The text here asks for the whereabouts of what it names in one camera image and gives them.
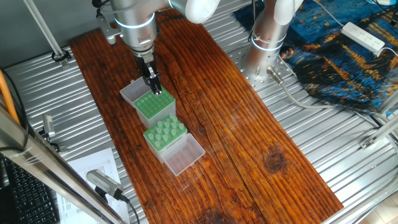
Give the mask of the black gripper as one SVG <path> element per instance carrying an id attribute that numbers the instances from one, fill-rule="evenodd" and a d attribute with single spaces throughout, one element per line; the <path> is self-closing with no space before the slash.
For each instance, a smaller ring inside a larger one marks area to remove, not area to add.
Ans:
<path id="1" fill-rule="evenodd" d="M 152 66 L 152 62 L 154 62 L 153 54 L 142 54 L 136 57 L 136 60 L 145 84 L 150 87 L 153 94 L 161 95 L 162 87 L 160 85 L 159 73 L 156 68 Z"/>

